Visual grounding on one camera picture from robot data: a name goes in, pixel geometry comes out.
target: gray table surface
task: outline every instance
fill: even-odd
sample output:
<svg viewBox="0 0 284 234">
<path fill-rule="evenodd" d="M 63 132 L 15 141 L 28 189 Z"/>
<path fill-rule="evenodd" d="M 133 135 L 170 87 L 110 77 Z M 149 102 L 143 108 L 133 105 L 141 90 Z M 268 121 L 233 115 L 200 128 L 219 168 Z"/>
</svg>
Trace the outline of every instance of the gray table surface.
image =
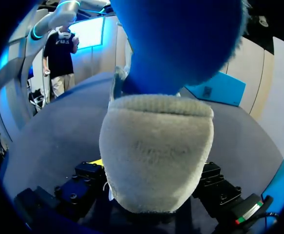
<svg viewBox="0 0 284 234">
<path fill-rule="evenodd" d="M 100 158 L 98 138 L 107 112 L 112 73 L 93 76 L 48 104 L 24 127 L 10 148 L 3 184 L 11 197 L 41 186 L 53 193 L 82 161 Z M 183 89 L 181 96 L 193 98 Z M 222 168 L 242 197 L 260 195 L 275 175 L 282 156 L 265 131 L 239 107 L 207 102 L 214 110 L 214 142 L 209 161 Z M 191 203 L 192 220 L 201 233 L 217 222 L 198 199 Z"/>
</svg>

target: khaki pants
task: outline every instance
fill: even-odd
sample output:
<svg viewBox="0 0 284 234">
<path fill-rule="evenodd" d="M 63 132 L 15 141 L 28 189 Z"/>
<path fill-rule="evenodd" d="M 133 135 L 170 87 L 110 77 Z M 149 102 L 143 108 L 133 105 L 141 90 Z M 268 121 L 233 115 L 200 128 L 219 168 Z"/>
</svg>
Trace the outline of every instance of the khaki pants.
<svg viewBox="0 0 284 234">
<path fill-rule="evenodd" d="M 65 91 L 69 90 L 70 88 L 74 87 L 75 85 L 75 76 L 73 73 L 55 77 L 51 79 L 52 89 L 55 94 L 55 98 L 63 94 Z"/>
</svg>

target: hand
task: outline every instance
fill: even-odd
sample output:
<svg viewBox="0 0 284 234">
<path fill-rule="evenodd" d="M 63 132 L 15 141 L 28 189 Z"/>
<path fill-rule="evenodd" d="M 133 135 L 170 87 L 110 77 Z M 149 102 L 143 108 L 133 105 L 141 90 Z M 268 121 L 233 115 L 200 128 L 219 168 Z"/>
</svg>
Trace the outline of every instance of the hand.
<svg viewBox="0 0 284 234">
<path fill-rule="evenodd" d="M 79 44 L 79 37 L 73 37 L 73 44 L 78 45 Z"/>
<path fill-rule="evenodd" d="M 50 69 L 48 67 L 44 67 L 43 68 L 43 74 L 44 74 L 45 77 L 48 76 L 50 72 L 51 71 L 50 71 Z"/>
</svg>

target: white logo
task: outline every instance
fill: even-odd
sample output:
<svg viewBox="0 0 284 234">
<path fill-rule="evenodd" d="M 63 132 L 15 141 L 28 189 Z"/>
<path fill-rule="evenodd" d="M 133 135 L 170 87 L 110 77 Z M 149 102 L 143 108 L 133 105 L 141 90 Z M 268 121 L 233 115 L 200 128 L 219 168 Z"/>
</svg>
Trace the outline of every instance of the white logo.
<svg viewBox="0 0 284 234">
<path fill-rule="evenodd" d="M 69 40 L 65 40 L 65 39 L 61 39 L 61 40 L 57 40 L 56 41 L 56 43 L 55 43 L 55 45 L 57 45 L 57 44 L 69 44 Z"/>
</svg>

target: black t-shirt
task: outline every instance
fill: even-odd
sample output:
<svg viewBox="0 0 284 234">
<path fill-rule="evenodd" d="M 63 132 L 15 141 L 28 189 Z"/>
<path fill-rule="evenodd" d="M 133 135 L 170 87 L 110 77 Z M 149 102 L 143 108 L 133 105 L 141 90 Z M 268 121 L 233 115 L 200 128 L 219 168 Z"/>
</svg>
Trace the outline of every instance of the black t-shirt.
<svg viewBox="0 0 284 234">
<path fill-rule="evenodd" d="M 69 39 L 59 38 L 58 32 L 49 36 L 43 56 L 48 57 L 49 69 L 51 71 L 50 78 L 55 78 L 67 74 L 74 73 L 73 62 L 70 53 L 73 52 L 73 37 L 71 33 Z"/>
</svg>

